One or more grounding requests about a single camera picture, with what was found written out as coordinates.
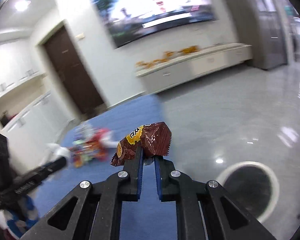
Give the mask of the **left gloved hand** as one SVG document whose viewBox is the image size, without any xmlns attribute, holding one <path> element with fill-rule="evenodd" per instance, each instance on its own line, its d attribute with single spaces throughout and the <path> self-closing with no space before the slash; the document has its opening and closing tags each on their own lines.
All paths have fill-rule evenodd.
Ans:
<svg viewBox="0 0 300 240">
<path fill-rule="evenodd" d="M 7 228 L 4 230 L 5 239 L 20 239 L 39 220 L 38 210 L 33 199 L 26 195 L 18 201 L 21 214 L 11 209 L 4 210 Z"/>
</svg>

